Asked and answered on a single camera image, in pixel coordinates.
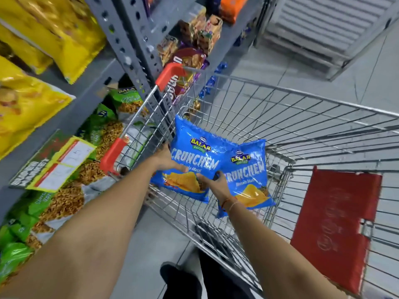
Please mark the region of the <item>person's right hand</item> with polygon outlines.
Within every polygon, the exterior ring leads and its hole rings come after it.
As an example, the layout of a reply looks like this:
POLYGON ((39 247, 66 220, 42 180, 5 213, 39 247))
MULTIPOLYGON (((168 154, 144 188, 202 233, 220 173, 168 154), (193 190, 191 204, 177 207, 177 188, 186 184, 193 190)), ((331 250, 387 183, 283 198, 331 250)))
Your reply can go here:
POLYGON ((232 195, 229 191, 226 177, 221 170, 216 172, 216 177, 213 179, 216 181, 216 184, 214 186, 206 186, 206 188, 212 191, 221 206, 222 202, 232 195))

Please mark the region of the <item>person's left hand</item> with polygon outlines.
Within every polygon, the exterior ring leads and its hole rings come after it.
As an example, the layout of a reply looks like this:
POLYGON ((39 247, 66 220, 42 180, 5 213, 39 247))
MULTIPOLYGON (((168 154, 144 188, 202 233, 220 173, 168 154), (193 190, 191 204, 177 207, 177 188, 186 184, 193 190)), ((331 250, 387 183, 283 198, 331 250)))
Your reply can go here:
POLYGON ((150 157, 155 170, 170 170, 170 163, 176 163, 172 160, 169 142, 164 142, 160 148, 150 157))

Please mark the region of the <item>blue chips packet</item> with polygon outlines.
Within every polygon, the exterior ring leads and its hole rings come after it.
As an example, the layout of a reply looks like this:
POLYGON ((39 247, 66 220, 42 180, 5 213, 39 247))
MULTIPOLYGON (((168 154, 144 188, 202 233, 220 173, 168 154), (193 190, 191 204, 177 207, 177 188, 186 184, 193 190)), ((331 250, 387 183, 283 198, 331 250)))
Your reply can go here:
POLYGON ((220 169, 231 195, 249 210, 275 206, 267 188, 266 140, 242 144, 222 141, 226 152, 220 169))
POLYGON ((172 160, 188 168, 186 173, 177 169, 159 170, 151 183, 189 198, 208 203, 209 189, 197 180, 197 173, 212 179, 228 159, 234 146, 230 141, 175 116, 175 136, 170 144, 172 160))

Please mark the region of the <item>person's right forearm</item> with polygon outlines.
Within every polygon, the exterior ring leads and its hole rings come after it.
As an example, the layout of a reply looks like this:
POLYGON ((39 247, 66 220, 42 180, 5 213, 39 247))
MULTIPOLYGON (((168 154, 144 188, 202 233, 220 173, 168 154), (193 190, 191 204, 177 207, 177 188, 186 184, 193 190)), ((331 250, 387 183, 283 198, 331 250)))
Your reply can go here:
POLYGON ((228 216, 266 299, 348 299, 241 203, 228 216))

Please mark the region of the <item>person's left forearm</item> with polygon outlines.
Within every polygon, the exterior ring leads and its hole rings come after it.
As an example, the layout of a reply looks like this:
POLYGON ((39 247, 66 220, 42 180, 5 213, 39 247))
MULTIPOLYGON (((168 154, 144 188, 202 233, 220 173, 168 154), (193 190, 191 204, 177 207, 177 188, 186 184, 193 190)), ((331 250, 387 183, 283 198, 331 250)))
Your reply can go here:
POLYGON ((109 299, 158 161, 149 157, 69 219, 0 299, 109 299))

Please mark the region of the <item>orange thread wristband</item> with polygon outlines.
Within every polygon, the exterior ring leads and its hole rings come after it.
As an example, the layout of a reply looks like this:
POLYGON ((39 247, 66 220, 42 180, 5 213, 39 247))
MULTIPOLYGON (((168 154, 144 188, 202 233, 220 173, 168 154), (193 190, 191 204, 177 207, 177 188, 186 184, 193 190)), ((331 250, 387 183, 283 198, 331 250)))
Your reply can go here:
POLYGON ((230 196, 222 202, 220 208, 223 212, 229 213, 236 204, 240 204, 240 201, 235 196, 230 196))

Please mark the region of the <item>row of small blue packets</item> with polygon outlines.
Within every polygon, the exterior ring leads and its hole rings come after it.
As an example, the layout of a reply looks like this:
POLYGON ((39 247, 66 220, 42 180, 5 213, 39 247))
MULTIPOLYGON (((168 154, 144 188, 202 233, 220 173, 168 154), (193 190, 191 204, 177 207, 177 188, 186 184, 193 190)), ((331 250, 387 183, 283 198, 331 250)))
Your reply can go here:
MULTIPOLYGON (((214 70, 215 74, 221 74, 224 69, 228 67, 226 61, 221 61, 217 68, 214 70)), ((216 82, 218 80, 218 76, 211 75, 210 78, 207 80, 206 85, 202 88, 199 95, 197 96, 198 99, 203 100, 205 96, 210 95, 211 91, 213 90, 216 82)))

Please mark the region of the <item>person's black trouser leg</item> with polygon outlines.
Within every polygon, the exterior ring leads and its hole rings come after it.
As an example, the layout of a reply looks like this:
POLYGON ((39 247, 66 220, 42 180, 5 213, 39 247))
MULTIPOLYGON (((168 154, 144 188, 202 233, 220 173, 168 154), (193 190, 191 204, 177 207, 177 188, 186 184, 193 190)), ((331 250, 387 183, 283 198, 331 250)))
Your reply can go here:
POLYGON ((207 299, 256 299, 249 285, 203 251, 198 251, 207 299))

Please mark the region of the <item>maroon snack packet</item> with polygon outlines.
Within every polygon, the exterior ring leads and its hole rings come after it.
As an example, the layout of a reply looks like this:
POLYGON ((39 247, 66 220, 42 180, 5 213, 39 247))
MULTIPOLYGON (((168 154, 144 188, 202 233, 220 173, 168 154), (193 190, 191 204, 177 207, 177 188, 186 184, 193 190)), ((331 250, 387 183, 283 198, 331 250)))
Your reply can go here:
MULTIPOLYGON (((207 55, 202 51, 192 48, 185 47, 178 49, 166 62, 165 66, 170 63, 176 62, 184 67, 190 67, 198 70, 205 70, 209 66, 209 61, 207 60, 207 55)), ((186 76, 179 76, 174 78, 174 83, 172 87, 174 88, 173 100, 184 95, 186 90, 190 87, 197 79, 201 76, 199 72, 192 72, 191 70, 186 70, 186 76)))

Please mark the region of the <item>person's black shoe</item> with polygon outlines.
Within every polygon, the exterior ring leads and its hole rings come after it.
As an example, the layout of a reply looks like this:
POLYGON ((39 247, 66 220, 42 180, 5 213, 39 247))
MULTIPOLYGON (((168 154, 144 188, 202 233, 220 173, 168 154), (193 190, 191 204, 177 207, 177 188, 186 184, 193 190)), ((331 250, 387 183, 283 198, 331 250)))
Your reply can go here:
POLYGON ((194 274, 171 262, 164 262, 160 275, 166 284, 162 299, 202 299, 202 285, 194 274))

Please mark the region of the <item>yellow price label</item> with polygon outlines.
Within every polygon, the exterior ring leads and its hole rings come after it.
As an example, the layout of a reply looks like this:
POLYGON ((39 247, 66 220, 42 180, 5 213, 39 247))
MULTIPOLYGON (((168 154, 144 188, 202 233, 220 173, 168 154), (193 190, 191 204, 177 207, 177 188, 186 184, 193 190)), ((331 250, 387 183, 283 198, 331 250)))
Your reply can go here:
POLYGON ((27 190, 57 192, 68 178, 95 150, 86 140, 71 136, 50 158, 43 170, 26 187, 27 190))

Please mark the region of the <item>pile of green snack packets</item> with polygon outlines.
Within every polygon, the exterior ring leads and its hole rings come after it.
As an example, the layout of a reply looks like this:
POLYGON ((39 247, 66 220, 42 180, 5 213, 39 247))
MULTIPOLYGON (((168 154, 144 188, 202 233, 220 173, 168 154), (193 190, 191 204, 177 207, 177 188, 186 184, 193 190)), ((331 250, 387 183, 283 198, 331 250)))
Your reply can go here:
POLYGON ((102 187, 114 182, 100 169, 100 160, 142 105, 134 88, 111 90, 75 133, 95 146, 91 155, 57 192, 29 190, 11 208, 0 227, 0 289, 102 187))

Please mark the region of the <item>grey metal shelf rack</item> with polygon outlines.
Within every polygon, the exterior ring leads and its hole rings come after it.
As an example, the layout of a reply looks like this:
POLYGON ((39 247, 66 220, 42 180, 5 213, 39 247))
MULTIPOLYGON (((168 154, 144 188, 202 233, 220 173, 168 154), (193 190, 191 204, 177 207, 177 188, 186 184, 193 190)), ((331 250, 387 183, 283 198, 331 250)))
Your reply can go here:
POLYGON ((128 75, 133 84, 148 91, 161 73, 157 44, 170 32, 194 2, 212 13, 214 0, 159 0, 148 17, 144 0, 85 0, 107 36, 106 47, 88 65, 75 84, 62 80, 52 66, 39 79, 76 98, 43 126, 35 130, 8 156, 0 160, 0 223, 23 194, 8 186, 10 179, 39 150, 56 130, 73 135, 106 95, 106 85, 128 75))

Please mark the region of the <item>red cart seat flap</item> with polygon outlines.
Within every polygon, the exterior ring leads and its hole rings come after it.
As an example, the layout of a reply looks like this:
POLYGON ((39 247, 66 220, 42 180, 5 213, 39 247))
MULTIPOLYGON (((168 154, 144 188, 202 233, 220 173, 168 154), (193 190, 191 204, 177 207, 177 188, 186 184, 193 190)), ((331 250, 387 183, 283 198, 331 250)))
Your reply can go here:
POLYGON ((382 175, 313 167, 291 246, 340 288, 359 295, 382 175))

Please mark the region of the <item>stack of brown biscuit boxes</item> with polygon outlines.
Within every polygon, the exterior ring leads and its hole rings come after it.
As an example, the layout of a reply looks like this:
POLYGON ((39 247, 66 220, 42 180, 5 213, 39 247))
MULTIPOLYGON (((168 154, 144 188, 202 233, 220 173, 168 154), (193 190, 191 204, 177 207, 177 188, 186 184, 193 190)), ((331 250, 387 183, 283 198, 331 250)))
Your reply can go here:
POLYGON ((177 30, 166 35, 157 45, 162 66, 181 49, 193 48, 186 57, 209 56, 222 31, 223 20, 217 15, 207 17, 206 7, 194 2, 177 23, 177 30))

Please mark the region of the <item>dark shelf sign card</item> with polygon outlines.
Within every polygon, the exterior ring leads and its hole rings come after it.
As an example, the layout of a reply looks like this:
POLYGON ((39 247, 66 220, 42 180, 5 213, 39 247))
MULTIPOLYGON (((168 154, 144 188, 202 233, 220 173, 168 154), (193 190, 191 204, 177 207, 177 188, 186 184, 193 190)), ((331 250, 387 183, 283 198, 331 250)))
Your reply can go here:
POLYGON ((45 172, 46 166, 55 159, 55 154, 67 143, 70 136, 58 129, 25 163, 9 181, 8 186, 16 189, 27 189, 34 178, 45 172))

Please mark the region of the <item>purple snack packet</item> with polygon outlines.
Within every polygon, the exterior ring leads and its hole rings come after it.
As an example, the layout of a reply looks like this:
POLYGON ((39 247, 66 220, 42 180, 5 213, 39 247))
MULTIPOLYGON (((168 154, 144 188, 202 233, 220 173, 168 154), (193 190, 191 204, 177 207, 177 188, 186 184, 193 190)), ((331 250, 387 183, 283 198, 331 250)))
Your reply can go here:
POLYGON ((149 17, 153 9, 159 4, 161 0, 142 0, 147 17, 149 17))

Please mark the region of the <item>yellow snack packet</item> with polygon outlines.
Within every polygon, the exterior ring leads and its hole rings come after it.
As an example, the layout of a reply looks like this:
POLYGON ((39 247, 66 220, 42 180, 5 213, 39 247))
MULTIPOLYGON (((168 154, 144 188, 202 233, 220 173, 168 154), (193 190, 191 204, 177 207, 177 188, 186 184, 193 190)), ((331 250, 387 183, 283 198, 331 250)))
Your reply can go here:
POLYGON ((75 98, 0 56, 0 160, 75 98))
POLYGON ((84 0, 0 0, 0 24, 52 58, 71 85, 106 44, 84 0))
POLYGON ((42 74, 53 64, 52 58, 0 24, 0 56, 26 72, 42 74))

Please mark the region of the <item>orange snack packet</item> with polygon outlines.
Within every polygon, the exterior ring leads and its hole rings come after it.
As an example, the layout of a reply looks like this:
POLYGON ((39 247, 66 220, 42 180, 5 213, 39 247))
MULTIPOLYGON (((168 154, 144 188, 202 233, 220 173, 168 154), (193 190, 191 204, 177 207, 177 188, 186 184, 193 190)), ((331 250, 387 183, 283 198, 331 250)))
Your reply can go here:
POLYGON ((248 0, 221 0, 219 5, 221 18, 230 24, 235 24, 240 11, 246 5, 247 1, 248 0))

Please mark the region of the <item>white slatted metal rack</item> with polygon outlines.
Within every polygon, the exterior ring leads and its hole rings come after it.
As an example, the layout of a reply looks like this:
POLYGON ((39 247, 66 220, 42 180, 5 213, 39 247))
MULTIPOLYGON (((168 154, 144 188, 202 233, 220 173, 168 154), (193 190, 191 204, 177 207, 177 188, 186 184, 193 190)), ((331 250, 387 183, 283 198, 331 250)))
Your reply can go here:
POLYGON ((335 80, 399 25, 399 0, 270 0, 257 44, 297 55, 335 80))

